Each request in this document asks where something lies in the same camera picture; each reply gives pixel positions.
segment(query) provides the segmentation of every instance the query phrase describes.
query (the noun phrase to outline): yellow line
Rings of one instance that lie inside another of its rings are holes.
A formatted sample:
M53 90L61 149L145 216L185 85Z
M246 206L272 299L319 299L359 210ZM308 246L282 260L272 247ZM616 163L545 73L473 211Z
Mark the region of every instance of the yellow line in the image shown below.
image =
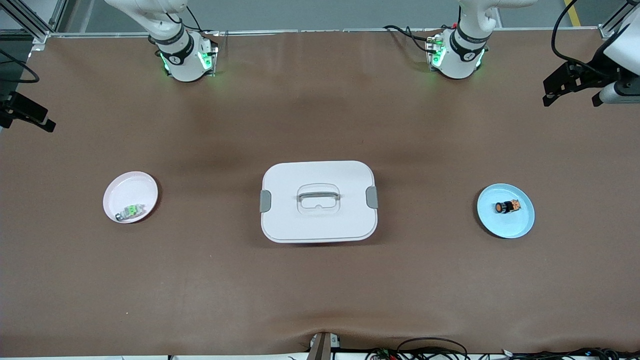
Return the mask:
M571 0L564 0L564 5L568 6ZM571 25L580 26L580 19L578 19L578 13L575 12L575 6L572 6L569 9L569 19L571 20Z

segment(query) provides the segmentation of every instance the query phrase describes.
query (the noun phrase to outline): box lid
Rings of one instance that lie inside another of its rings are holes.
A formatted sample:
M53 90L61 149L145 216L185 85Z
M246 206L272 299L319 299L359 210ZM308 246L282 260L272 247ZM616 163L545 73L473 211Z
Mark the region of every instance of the box lid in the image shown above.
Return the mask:
M363 240L377 208L373 172L359 161L281 163L262 180L262 231L275 242Z

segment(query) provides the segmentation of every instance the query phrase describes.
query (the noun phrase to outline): box handle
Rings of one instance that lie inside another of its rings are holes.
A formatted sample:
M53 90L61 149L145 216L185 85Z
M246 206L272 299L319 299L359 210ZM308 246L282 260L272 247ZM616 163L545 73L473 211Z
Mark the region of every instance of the box handle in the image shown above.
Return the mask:
M308 199L311 197L333 197L338 200L340 198L340 194L335 192L301 193L300 195L298 195L298 201L302 201L302 199Z

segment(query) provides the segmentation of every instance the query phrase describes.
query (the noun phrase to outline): wire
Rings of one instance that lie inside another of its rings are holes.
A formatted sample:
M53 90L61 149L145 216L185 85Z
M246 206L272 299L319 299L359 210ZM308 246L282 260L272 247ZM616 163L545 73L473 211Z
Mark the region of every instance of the wire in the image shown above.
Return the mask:
M411 36L411 39L413 39L413 43L418 47L418 49L424 51L425 53L429 53L429 54L435 54L436 51L435 50L431 50L431 49L426 49L425 47L420 46L420 44L418 44L418 41L416 41L415 36L413 35L413 33L411 32L411 28L409 28L408 26L406 27L406 31L409 33L409 35Z
M413 40L413 43L422 51L424 51L425 53L429 53L429 54L435 54L436 52L434 50L431 49L426 49L422 46L420 46L420 44L418 44L418 40L420 41L427 41L427 38L423 38L423 37L417 37L413 34L413 32L411 31L410 27L406 27L406 30L402 30L401 28L398 28L395 25L387 25L384 27L384 29L395 29L398 30L402 35L406 36L406 37L410 37Z
M457 345L457 346L461 347L461 348L462 348L462 350L464 350L463 355L465 356L465 359L469 360L468 351L467 351L467 348L466 348L464 345L462 345L461 343L458 343L457 341L449 340L449 339L445 339L445 338L425 337L425 338L413 338L413 339L409 339L409 340L404 340L403 342L401 342L401 343L400 343L400 345L398 345L398 347L396 348L396 351L397 351L397 352L399 352L399 351L400 351L400 348L401 348L404 344L412 343L412 342L414 342L414 341L424 341L424 340L431 340L431 341L444 341L444 342L446 342L446 343L452 343L452 344L455 344L455 345ZM433 348L438 348L438 349L442 349L442 350L445 350L445 351L447 351L447 350L448 350L448 351L450 351L451 353L454 353L454 354L455 354L455 353L459 353L459 352L455 352L455 351L453 351L453 350L449 350L449 349L447 349L447 348L440 348L440 347L433 347Z
M558 31L558 27L560 26L560 22L562 21L563 17L566 15L566 13L569 12L569 9L577 2L578 0L571 0L570 3L567 4L567 6L564 8L564 10L562 11L562 13L560 13L560 16L558 17L558 20L556 21L556 25L554 25L554 30L553 32L551 32L551 50L554 52L554 54L559 57L560 59L566 60L566 61L570 61L576 64L581 65L582 67L589 69L591 71L593 71L594 73L598 74L599 76L605 78L605 79L615 79L614 77L612 77L611 75L605 74L602 71L596 70L594 69L592 66L587 65L586 63L578 60L578 59L574 59L572 57L569 57L567 55L561 54L557 49L556 49L556 35L557 35L557 31Z
M198 26L198 30L200 30L200 32L202 32L202 28L200 27L200 23L198 22L198 19L196 19L195 15L193 15L193 12L191 12L191 9L189 9L188 6L187 6L187 11L189 12L189 14L191 14L191 17L193 18L193 21L196 22L196 26Z
M185 23L182 21L182 19L180 19L180 21L176 21L175 19L173 19L173 17L171 17L171 15L169 13L164 13L174 24L182 24L184 25L185 28L190 29L190 30L196 30L199 33L204 33L206 31L213 31L213 30L203 30L200 28L200 25L198 24L198 21L196 20L196 18L193 16L193 13L191 13L191 10L189 10L189 13L191 14L191 16L193 17L193 20L195 20L196 24L198 25L197 28L194 28L193 26L188 26L185 25Z
M35 71L31 70L31 68L29 68L24 61L14 58L11 54L7 53L6 51L4 51L2 49L0 49L0 54L5 55L7 58L9 58L9 60L3 61L2 62L3 64L16 63L16 64L20 65L24 70L27 70L33 76L33 79L27 79L27 80L23 80L23 79L2 79L2 78L0 78L0 81L4 81L5 83L18 83L18 84L33 84L33 83L37 83L38 81L40 81L40 76L38 76L38 74L36 74Z
M591 356L598 360L620 360L620 357L633 360L640 357L640 352L619 353L609 348L580 348L571 352L538 352L535 354L514 354L509 360L563 360L574 359L573 356Z
M404 35L404 36L406 36L406 37L411 37L411 35L409 35L409 33L407 33L405 30L402 30L401 28L398 28L398 27L397 27L397 26L395 26L395 25L387 25L387 26L385 26L383 29L387 29L387 30L389 30L389 29L398 30L398 31L400 32L400 34L402 34L402 35ZM416 40L420 40L420 41L427 41L427 38L417 37L417 36L415 36L415 35L414 35L413 37L414 37Z
M460 17L462 17L462 6L458 7L458 22L456 23L456 27L460 24ZM456 27L454 26L448 26L448 25L442 25L440 26L441 29L449 29L449 30L453 30Z

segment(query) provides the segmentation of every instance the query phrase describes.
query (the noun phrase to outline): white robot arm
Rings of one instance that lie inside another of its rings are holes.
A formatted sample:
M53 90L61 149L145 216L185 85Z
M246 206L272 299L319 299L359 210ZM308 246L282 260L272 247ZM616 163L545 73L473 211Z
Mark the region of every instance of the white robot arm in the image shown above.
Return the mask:
M591 98L593 106L640 103L640 7L628 13L588 63L562 57L567 61L543 82L545 106L586 88L602 88Z
M187 31L178 14L188 0L105 0L145 28L160 49L167 72L179 81L195 81L214 71L217 46Z
M492 8L523 8L537 0L458 0L460 21L455 29L436 36L428 49L429 64L445 76L463 79L480 65L484 45L493 33L496 19Z

